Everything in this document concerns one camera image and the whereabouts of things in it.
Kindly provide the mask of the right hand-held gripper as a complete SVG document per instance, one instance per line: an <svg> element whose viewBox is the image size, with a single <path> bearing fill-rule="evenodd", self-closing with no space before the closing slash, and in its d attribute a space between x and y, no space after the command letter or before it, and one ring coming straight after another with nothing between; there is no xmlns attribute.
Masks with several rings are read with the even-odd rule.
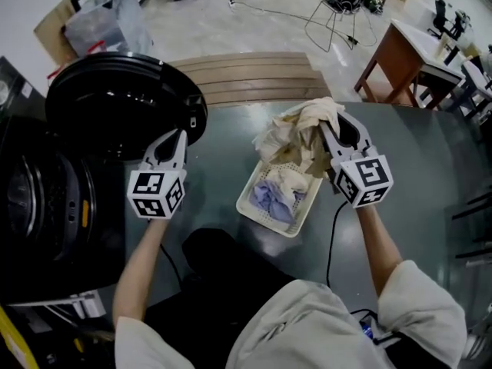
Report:
<svg viewBox="0 0 492 369"><path fill-rule="evenodd" d="M394 184L386 157L378 154L367 129L352 115L339 112L338 124L338 136L327 122L319 124L336 173L334 186L352 208L381 202Z"/></svg>

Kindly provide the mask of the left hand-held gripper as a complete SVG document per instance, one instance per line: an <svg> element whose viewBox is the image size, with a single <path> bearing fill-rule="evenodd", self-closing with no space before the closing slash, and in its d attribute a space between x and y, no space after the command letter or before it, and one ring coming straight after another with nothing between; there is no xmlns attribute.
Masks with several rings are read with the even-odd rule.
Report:
<svg viewBox="0 0 492 369"><path fill-rule="evenodd" d="M185 197L184 166L188 134L174 129L153 141L141 164L131 171L126 191L138 218L169 220Z"/></svg>

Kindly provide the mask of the large beige clothes piece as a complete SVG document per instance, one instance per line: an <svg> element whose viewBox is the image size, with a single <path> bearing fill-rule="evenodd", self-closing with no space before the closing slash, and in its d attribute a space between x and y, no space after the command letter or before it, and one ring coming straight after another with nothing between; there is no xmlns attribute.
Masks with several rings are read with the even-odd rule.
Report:
<svg viewBox="0 0 492 369"><path fill-rule="evenodd" d="M327 178L332 155L324 149L320 123L340 135L338 115L345 107L331 97L306 101L274 116L253 140L261 160L271 165L295 163L314 178Z"/></svg>

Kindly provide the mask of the small cream clothes piece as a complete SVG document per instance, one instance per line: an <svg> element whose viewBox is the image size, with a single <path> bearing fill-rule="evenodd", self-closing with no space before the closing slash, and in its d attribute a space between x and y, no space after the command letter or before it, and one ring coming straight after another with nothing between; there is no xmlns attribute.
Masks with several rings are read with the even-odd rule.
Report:
<svg viewBox="0 0 492 369"><path fill-rule="evenodd" d="M266 175L266 179L275 183L285 196L295 193L306 194L309 187L306 178L290 168L271 169Z"/></svg>

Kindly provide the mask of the white plastic laundry basket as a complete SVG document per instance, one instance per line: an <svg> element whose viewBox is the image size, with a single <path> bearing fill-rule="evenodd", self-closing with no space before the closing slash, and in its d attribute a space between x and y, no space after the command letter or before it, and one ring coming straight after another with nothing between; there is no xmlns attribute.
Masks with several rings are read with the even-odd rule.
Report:
<svg viewBox="0 0 492 369"><path fill-rule="evenodd" d="M266 211L256 208L249 201L250 193L252 188L260 181L266 179L266 175L271 169L285 169L290 168L301 173L307 180L309 187L307 193L303 200L299 201L294 206L294 216L295 223L294 224L286 224L283 222L279 222L274 220L269 216ZM282 165L271 165L269 163L265 163L261 160L257 163L254 168L250 178L248 179L244 189L242 190L237 202L236 209L237 211L245 216L246 218L251 219L252 221L257 222L259 225L275 232L280 235L285 236L286 238L293 238L298 235L300 229L308 216L308 213L311 209L312 204L314 203L314 199L317 196L321 183L324 178L314 178L306 173L304 173L300 167L298 167L295 163L289 162Z"/></svg>

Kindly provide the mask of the lavender clothes piece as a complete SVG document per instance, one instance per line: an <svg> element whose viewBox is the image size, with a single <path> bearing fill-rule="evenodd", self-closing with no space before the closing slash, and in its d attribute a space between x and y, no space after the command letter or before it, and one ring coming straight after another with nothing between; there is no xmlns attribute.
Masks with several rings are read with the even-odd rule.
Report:
<svg viewBox="0 0 492 369"><path fill-rule="evenodd" d="M292 188L282 189L279 184L264 179L252 188L249 201L256 208L266 211L274 220L294 224L294 206L305 195L305 192Z"/></svg>

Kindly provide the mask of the dark grey washing machine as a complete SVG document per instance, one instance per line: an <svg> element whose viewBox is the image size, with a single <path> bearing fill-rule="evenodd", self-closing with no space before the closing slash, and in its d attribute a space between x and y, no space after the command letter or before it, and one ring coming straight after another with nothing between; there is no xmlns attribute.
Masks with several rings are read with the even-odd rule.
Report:
<svg viewBox="0 0 492 369"><path fill-rule="evenodd" d="M114 284L125 266L125 168L54 131L44 97L0 56L0 302Z"/></svg>

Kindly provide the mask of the person's left forearm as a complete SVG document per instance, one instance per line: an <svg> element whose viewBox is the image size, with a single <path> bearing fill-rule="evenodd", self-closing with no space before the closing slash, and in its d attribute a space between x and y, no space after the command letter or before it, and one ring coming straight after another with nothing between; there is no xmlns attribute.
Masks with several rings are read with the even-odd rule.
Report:
<svg viewBox="0 0 492 369"><path fill-rule="evenodd" d="M118 280L112 305L114 326L121 317L142 321L168 220L152 219Z"/></svg>

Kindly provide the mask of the person's right forearm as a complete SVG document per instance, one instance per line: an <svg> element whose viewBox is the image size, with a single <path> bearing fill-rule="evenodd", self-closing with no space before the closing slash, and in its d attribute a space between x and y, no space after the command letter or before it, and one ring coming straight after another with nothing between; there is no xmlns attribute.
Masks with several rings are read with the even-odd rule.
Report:
<svg viewBox="0 0 492 369"><path fill-rule="evenodd" d="M373 205L356 209L377 296L380 296L393 271L403 261Z"/></svg>

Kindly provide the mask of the round black washer door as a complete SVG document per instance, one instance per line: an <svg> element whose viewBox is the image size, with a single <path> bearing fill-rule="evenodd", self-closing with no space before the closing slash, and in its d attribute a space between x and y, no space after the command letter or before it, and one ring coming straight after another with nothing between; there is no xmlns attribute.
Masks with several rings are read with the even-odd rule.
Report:
<svg viewBox="0 0 492 369"><path fill-rule="evenodd" d="M133 52L99 52L55 76L45 115L50 128L84 154L138 161L175 129L194 144L206 129L208 108L200 88L176 67Z"/></svg>

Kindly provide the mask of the clear plastic storage box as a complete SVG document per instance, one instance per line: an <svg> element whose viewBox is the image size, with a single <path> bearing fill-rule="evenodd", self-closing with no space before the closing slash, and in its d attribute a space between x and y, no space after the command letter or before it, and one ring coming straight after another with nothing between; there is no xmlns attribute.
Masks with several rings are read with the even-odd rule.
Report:
<svg viewBox="0 0 492 369"><path fill-rule="evenodd" d="M153 45L138 0L88 0L67 20L63 34L79 57L98 42L108 52L143 55Z"/></svg>

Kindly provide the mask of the wooden slatted ramp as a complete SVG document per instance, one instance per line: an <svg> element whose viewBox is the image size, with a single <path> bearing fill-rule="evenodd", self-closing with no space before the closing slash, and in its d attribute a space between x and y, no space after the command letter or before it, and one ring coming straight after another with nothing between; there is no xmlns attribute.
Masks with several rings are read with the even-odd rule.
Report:
<svg viewBox="0 0 492 369"><path fill-rule="evenodd" d="M303 52L245 52L170 63L201 90L209 107L266 101L307 101L331 95Z"/></svg>

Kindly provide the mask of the person's legs in black trousers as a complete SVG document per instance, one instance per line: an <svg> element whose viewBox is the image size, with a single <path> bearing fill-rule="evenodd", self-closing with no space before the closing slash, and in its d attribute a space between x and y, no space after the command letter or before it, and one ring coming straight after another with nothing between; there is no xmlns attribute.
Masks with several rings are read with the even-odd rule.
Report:
<svg viewBox="0 0 492 369"><path fill-rule="evenodd" d="M293 277L222 229L193 231L181 248L192 273L145 323L195 369L224 369L244 327Z"/></svg>

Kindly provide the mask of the black office chair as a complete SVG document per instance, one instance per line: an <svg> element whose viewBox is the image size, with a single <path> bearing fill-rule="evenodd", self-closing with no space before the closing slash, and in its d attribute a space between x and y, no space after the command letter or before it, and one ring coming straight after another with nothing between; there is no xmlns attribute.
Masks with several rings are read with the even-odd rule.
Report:
<svg viewBox="0 0 492 369"><path fill-rule="evenodd" d="M451 28L447 28L446 24L449 20L446 17L446 6L444 0L435 1L436 15L432 21L433 28L429 28L427 31L437 39L442 39L443 35L447 35L457 41L465 33L470 17L464 11L456 10L453 25Z"/></svg>

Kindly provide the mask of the brown board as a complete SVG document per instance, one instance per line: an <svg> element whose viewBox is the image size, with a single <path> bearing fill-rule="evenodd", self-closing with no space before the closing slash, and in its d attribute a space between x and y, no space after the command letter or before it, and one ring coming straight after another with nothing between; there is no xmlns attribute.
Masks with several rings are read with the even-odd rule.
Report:
<svg viewBox="0 0 492 369"><path fill-rule="evenodd" d="M65 23L75 14L71 0L60 1L35 27L34 34L57 65L78 56L65 37Z"/></svg>

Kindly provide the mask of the person's white shirt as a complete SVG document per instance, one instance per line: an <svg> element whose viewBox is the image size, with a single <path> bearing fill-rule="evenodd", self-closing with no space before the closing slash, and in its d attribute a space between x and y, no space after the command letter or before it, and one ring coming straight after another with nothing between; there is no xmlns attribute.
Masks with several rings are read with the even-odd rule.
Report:
<svg viewBox="0 0 492 369"><path fill-rule="evenodd" d="M330 288L292 281L247 323L224 369L457 369L464 310L413 261L393 270L377 311L366 335Z"/></svg>

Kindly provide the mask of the white washer stand frame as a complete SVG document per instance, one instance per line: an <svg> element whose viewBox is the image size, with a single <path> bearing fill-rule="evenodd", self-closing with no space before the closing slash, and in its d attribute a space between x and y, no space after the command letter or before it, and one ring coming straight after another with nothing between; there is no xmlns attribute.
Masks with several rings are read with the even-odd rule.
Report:
<svg viewBox="0 0 492 369"><path fill-rule="evenodd" d="M106 315L106 310L97 290L86 291L80 294L73 294L68 298L8 304L8 306L13 308L32 308L40 306L48 307L60 305L71 305L75 309L76 314L81 319L97 318Z"/></svg>

